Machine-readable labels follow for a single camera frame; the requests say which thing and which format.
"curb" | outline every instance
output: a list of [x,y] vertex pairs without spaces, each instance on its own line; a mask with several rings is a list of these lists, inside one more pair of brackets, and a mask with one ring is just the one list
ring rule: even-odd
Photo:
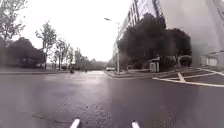
[[172,71],[168,71],[168,72],[161,72],[161,73],[152,73],[152,74],[146,74],[146,75],[143,75],[143,76],[134,76],[134,75],[129,75],[129,76],[119,76],[119,75],[112,75],[108,72],[105,71],[105,73],[110,76],[110,77],[113,77],[113,78],[138,78],[138,77],[156,77],[156,76],[161,76],[161,75],[169,75],[169,74],[172,74],[172,73],[175,73],[175,72],[181,72],[181,71],[184,71],[184,70],[192,70],[192,69],[196,69],[196,68],[200,68],[200,67],[206,67],[206,66],[194,66],[194,67],[187,67],[187,68],[182,68],[182,69],[176,69],[176,70],[172,70]]
[[107,74],[108,76],[110,77],[113,77],[113,78],[133,78],[134,76],[119,76],[119,75],[112,75],[110,73],[108,73],[107,71],[104,72],[105,74]]
[[46,75],[46,74],[62,74],[66,72],[0,72],[0,75]]

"street lamp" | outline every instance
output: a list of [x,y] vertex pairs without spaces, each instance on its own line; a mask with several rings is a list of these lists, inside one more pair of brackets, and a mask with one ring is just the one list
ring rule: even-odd
[[[120,23],[118,23],[118,22],[115,22],[115,21],[113,21],[113,20],[111,20],[111,19],[109,19],[109,18],[104,18],[106,21],[112,21],[112,22],[114,22],[114,23],[116,23],[117,24],[117,31],[118,31],[118,33],[117,33],[117,39],[116,39],[116,41],[118,40],[118,36],[119,36],[119,33],[120,33],[120,28],[121,28],[121,24]],[[119,48],[118,48],[118,44],[117,44],[117,73],[118,74],[120,74],[120,57],[119,57]]]

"shrub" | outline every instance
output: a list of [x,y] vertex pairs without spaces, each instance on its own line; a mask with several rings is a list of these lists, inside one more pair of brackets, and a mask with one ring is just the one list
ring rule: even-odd
[[67,70],[67,66],[62,66],[61,69],[62,70]]
[[192,58],[184,57],[180,60],[181,66],[190,66],[192,64]]
[[175,61],[169,57],[160,57],[159,67],[162,72],[173,68],[175,64]]

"sidewalk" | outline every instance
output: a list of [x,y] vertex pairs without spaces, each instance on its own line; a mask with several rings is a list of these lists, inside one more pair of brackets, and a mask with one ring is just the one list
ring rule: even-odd
[[25,69],[25,68],[0,68],[0,75],[40,75],[68,73],[69,71],[58,71],[53,69]]
[[184,68],[176,68],[173,69],[171,71],[167,71],[167,72],[159,72],[159,73],[151,73],[149,72],[148,69],[143,69],[143,70],[128,70],[128,73],[122,71],[120,72],[120,74],[116,74],[113,71],[110,72],[106,72],[107,75],[114,77],[114,78],[131,78],[131,77],[156,77],[156,76],[160,76],[160,75],[168,75],[168,74],[172,74],[175,72],[181,72],[184,70],[192,70],[195,68],[202,68],[204,66],[192,66],[192,67],[184,67]]

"road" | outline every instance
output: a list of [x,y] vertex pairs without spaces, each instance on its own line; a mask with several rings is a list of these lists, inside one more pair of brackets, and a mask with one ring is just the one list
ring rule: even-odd
[[1,75],[1,128],[223,128],[224,88],[103,72]]

